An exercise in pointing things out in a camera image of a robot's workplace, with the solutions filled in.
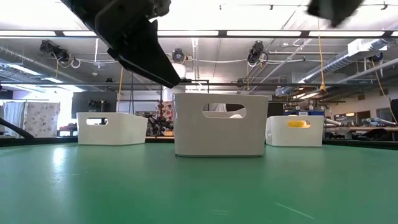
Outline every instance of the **green table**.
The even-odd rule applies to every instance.
[[[0,223],[397,223],[398,151],[266,147],[186,158],[173,144],[0,149]]]

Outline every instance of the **yellow object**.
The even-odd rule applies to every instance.
[[[174,136],[174,131],[165,131],[164,136]]]
[[[290,128],[309,128],[311,125],[306,121],[289,121],[288,126]]]

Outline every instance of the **black cable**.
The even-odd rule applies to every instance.
[[[262,53],[267,56],[266,62],[268,62],[268,59],[269,59],[268,54],[265,51],[263,51]]]
[[[28,133],[27,131],[23,130],[22,128],[18,128],[17,126],[11,124],[10,122],[7,122],[6,120],[0,118],[0,125],[3,125],[13,131],[15,131],[17,134],[20,136],[24,137],[25,139],[34,139],[35,137],[31,135],[31,133]]]
[[[38,59],[34,60],[33,62],[27,63],[27,64],[25,64],[25,65],[32,65],[33,63],[35,63],[35,62],[41,60],[44,56],[45,56],[45,54],[42,55],[41,57],[39,57]],[[16,69],[16,71],[15,71],[14,73],[12,73],[11,75],[9,75],[9,76],[7,76],[7,77],[4,77],[4,78],[3,78],[2,80],[0,80],[0,81],[4,81],[4,80],[10,78],[11,76],[15,75],[17,72],[20,72],[20,70]]]

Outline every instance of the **ceiling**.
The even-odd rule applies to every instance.
[[[160,30],[172,29],[259,29],[259,30],[279,30],[279,29],[317,29],[317,19],[306,15],[305,5],[309,1],[302,0],[286,0],[283,1],[262,0],[262,1],[197,1],[197,0],[173,0],[170,13],[164,17],[158,18]],[[384,1],[372,0],[365,1],[365,6],[358,9],[355,16],[349,18],[339,29],[343,30],[383,30],[391,29],[394,23],[398,21],[396,10],[398,6],[394,6],[398,2],[385,1],[390,6],[381,10],[382,6],[370,6],[382,4]],[[274,4],[273,10],[270,10],[270,4]],[[85,30],[81,21],[74,16],[60,1],[58,0],[13,0],[7,1],[2,5],[3,10],[0,14],[0,30]],[[321,21],[321,27],[324,29],[326,21]],[[96,52],[96,39],[50,39],[61,48],[67,49],[73,57],[94,60]],[[248,57],[249,49],[255,41],[259,39],[199,39],[198,40],[198,59],[210,61],[232,61],[244,60]],[[304,43],[305,40],[297,39],[260,39],[266,47],[269,60],[280,61],[287,60],[289,52],[294,52],[300,48],[297,45]],[[41,63],[52,67],[56,70],[57,63],[50,55],[43,55],[39,46],[42,39],[0,39],[0,46],[4,49],[18,52],[30,58],[35,58]],[[323,39],[322,51],[323,59],[329,60],[336,53],[340,53],[347,49],[347,44],[352,39]],[[164,52],[171,53],[173,49],[183,49],[184,53],[192,56],[192,40],[191,38],[168,39],[160,38],[160,45]],[[115,81],[119,81],[121,66],[118,63],[110,63],[112,58],[106,53],[107,46],[102,41],[98,42],[97,61],[105,62],[100,64],[100,68],[92,62],[82,62],[79,68],[61,68],[58,70],[65,72],[83,82],[104,82],[111,77]],[[311,69],[320,65],[320,62],[311,60],[320,60],[318,39],[311,42],[300,49],[299,54],[291,60],[306,59],[305,62],[286,63],[276,70],[265,82],[290,82],[292,73],[307,73]],[[398,51],[395,47],[390,48],[385,53],[385,60],[395,59]],[[10,61],[22,63],[23,66],[29,68],[27,62]],[[192,77],[193,63],[187,60],[188,78]],[[250,76],[259,77],[253,82],[260,82],[277,68],[278,65],[263,65],[263,67],[253,69]],[[364,64],[358,63],[359,71],[362,71]],[[235,63],[208,63],[199,62],[199,71],[201,79],[209,79],[210,82],[235,82],[239,78],[245,78],[248,75],[247,62]],[[346,68],[338,71],[346,75],[357,73],[356,64],[351,64]],[[45,76],[54,77],[55,72],[43,74]],[[70,81],[66,77],[59,76],[59,79]],[[143,82],[149,82],[145,78],[140,78]],[[125,75],[124,82],[130,82],[131,76]],[[258,88],[257,90],[268,90],[269,88]]]

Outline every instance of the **fluorescent light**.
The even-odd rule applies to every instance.
[[[42,88],[40,88],[40,87],[37,87],[37,86],[35,86],[35,85],[28,85],[28,84],[26,84],[26,85],[2,84],[2,86],[13,87],[13,88],[17,88],[17,89],[25,90],[25,91],[30,91],[30,92],[35,91],[35,92],[39,92],[39,93],[45,93],[45,90],[44,90],[44,89],[42,89]]]
[[[302,100],[308,99],[308,98],[311,98],[311,97],[316,96],[316,95],[318,95],[318,93],[311,93],[311,94],[308,94],[307,96],[301,97],[301,99],[302,99]]]
[[[48,77],[48,78],[42,78],[42,80],[48,80],[54,83],[63,83],[61,80],[57,80],[56,78]]]
[[[305,95],[305,93],[300,94],[300,95],[297,95],[297,96],[293,96],[293,99],[300,98],[300,97],[302,97],[302,96],[304,96],[304,95]]]
[[[63,31],[65,36],[77,36],[77,37],[96,37],[97,35],[93,31]]]
[[[29,74],[31,74],[31,75],[41,75],[40,73],[37,73],[37,72],[35,72],[35,71],[32,71],[32,70],[30,70],[30,69],[28,69],[28,68],[25,68],[25,67],[22,67],[22,66],[20,66],[20,65],[15,65],[15,64],[7,64],[9,67],[11,67],[11,68],[15,68],[15,69],[18,69],[18,70],[20,70],[20,71],[23,71],[23,72],[25,72],[25,73],[29,73]]]
[[[3,36],[51,36],[55,37],[56,34],[54,31],[34,31],[34,30],[0,30],[0,35]]]
[[[158,36],[217,36],[214,30],[159,30]]]
[[[76,87],[76,86],[74,86],[74,85],[59,85],[59,87],[62,87],[62,88],[64,88],[64,89],[69,90],[69,91],[72,91],[72,92],[74,92],[74,93],[80,93],[80,92],[83,92],[83,91],[84,91],[84,90],[82,90],[81,88],[78,88],[78,87]]]
[[[298,37],[301,31],[227,31],[230,36]]]
[[[310,37],[380,37],[384,31],[311,31]]]

